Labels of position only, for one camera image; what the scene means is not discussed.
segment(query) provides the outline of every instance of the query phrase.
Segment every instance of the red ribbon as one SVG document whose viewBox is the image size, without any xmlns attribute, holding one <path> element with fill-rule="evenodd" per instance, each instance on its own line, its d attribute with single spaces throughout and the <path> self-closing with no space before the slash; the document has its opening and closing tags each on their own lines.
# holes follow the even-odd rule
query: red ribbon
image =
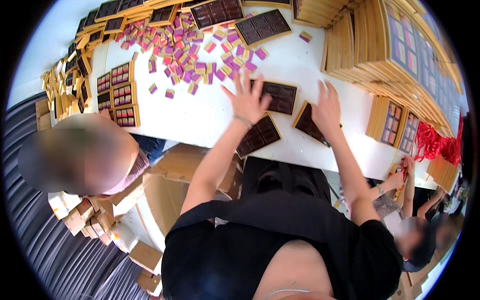
<svg viewBox="0 0 480 300">
<path fill-rule="evenodd" d="M 417 144 L 417 155 L 414 157 L 417 161 L 423 161 L 424 158 L 433 160 L 440 154 L 446 161 L 458 166 L 461 160 L 461 140 L 463 131 L 463 120 L 460 117 L 458 123 L 458 134 L 456 138 L 441 137 L 431 125 L 420 122 L 415 136 L 415 144 Z"/>
</svg>

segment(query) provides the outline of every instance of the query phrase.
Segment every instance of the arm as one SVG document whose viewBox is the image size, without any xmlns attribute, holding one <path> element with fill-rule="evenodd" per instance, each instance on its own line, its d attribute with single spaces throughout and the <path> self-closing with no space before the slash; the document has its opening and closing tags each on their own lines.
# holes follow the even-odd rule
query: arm
<svg viewBox="0 0 480 300">
<path fill-rule="evenodd" d="M 380 220 L 373 207 L 367 181 L 363 177 L 357 161 L 340 129 L 340 103 L 338 94 L 331 83 L 326 83 L 328 95 L 323 82 L 319 82 L 320 97 L 317 105 L 312 105 L 312 120 L 332 146 L 338 165 L 340 179 L 350 207 L 351 219 L 361 225 L 368 220 Z"/>
<path fill-rule="evenodd" d="M 417 217 L 424 218 L 425 214 L 429 211 L 429 209 L 437 202 L 439 202 L 445 196 L 445 191 L 441 188 L 437 188 L 437 193 L 435 194 L 432 199 L 428 200 L 424 205 L 420 206 L 417 211 Z"/>
<path fill-rule="evenodd" d="M 265 95 L 262 101 L 259 101 L 263 87 L 263 77 L 261 75 L 255 81 L 252 90 L 250 76 L 247 72 L 245 72 L 244 78 L 242 88 L 240 75 L 238 73 L 235 74 L 234 82 L 237 95 L 233 95 L 224 86 L 222 86 L 222 90 L 232 102 L 234 115 L 247 120 L 251 124 L 255 124 L 264 115 L 272 98 L 269 95 Z M 222 137 L 210 149 L 197 167 L 188 188 L 185 202 L 181 208 L 181 215 L 197 205 L 213 199 L 215 191 L 228 171 L 235 150 L 248 130 L 247 122 L 238 118 L 235 118 L 228 125 Z"/>
<path fill-rule="evenodd" d="M 403 214 L 408 218 L 413 214 L 413 197 L 415 196 L 415 161 L 411 156 L 405 156 L 404 163 L 407 167 L 408 177 L 405 188 L 402 190 L 399 197 L 401 197 L 401 200 L 403 201 Z"/>
<path fill-rule="evenodd" d="M 403 184 L 403 173 L 395 173 L 394 175 L 390 176 L 385 182 L 380 184 L 380 187 L 383 189 L 384 193 L 387 193 L 391 190 L 396 190 Z M 351 199 L 353 195 L 351 194 L 352 190 L 349 189 L 348 191 L 344 190 L 344 196 L 346 199 Z M 380 197 L 380 189 L 378 187 L 373 187 L 368 190 L 368 197 L 372 201 L 375 201 L 378 197 Z"/>
</svg>

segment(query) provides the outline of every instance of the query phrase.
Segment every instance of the white table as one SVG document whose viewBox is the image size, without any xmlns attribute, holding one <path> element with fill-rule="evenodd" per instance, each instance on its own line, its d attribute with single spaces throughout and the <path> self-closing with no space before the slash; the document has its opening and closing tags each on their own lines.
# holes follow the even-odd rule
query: white table
<svg viewBox="0 0 480 300">
<path fill-rule="evenodd" d="M 251 11 L 262 13 L 271 8 L 245 7 L 244 10 L 245 13 Z M 266 146 L 253 155 L 338 172 L 338 166 L 330 148 L 292 128 L 303 101 L 316 102 L 318 98 L 317 80 L 330 80 L 339 94 L 343 132 L 363 175 L 384 180 L 392 164 L 400 162 L 403 153 L 365 135 L 373 95 L 321 73 L 319 69 L 324 31 L 293 25 L 290 11 L 287 9 L 280 9 L 280 11 L 293 32 L 261 45 L 270 56 L 261 61 L 254 55 L 252 63 L 257 65 L 258 69 L 253 76 L 261 72 L 266 80 L 298 86 L 299 93 L 293 116 L 271 113 L 283 138 L 282 141 Z M 306 43 L 298 37 L 302 30 L 313 36 L 310 43 Z M 217 44 L 210 54 L 203 50 L 203 46 L 209 41 Z M 199 61 L 217 62 L 217 67 L 222 66 L 220 55 L 223 54 L 223 50 L 220 44 L 221 42 L 212 38 L 212 35 L 205 34 L 204 42 L 198 51 Z M 120 48 L 120 43 L 112 41 L 108 45 L 100 45 L 94 50 L 91 59 L 92 73 L 89 76 L 93 97 L 92 110 L 97 111 L 97 77 L 131 60 L 136 51 L 139 52 L 139 56 L 135 62 L 134 78 L 137 85 L 141 126 L 126 128 L 126 130 L 186 144 L 213 147 L 232 118 L 229 99 L 219 88 L 220 80 L 214 76 L 213 85 L 203 85 L 203 82 L 200 82 L 196 95 L 192 96 L 187 93 L 188 84 L 182 82 L 172 86 L 171 79 L 163 73 L 165 66 L 161 64 L 161 58 L 157 61 L 157 73 L 149 74 L 147 62 L 151 52 L 142 54 L 138 45 L 125 51 Z M 157 85 L 158 91 L 151 95 L 148 88 L 153 83 Z M 225 79 L 223 85 L 234 91 L 234 85 L 230 79 Z M 165 98 L 167 88 L 175 90 L 174 99 Z M 429 161 L 424 160 L 417 164 L 415 185 L 435 189 L 435 183 L 428 178 L 425 172 L 428 163 Z"/>
</svg>

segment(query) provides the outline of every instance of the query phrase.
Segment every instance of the wrist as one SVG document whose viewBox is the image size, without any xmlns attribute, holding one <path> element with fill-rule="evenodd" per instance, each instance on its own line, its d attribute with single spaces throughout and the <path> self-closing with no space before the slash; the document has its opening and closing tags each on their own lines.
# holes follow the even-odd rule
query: wrist
<svg viewBox="0 0 480 300">
<path fill-rule="evenodd" d="M 230 125 L 235 129 L 238 129 L 239 131 L 244 132 L 244 134 L 246 134 L 248 130 L 250 130 L 250 127 L 248 126 L 248 124 L 240 119 L 233 119 Z"/>
</svg>

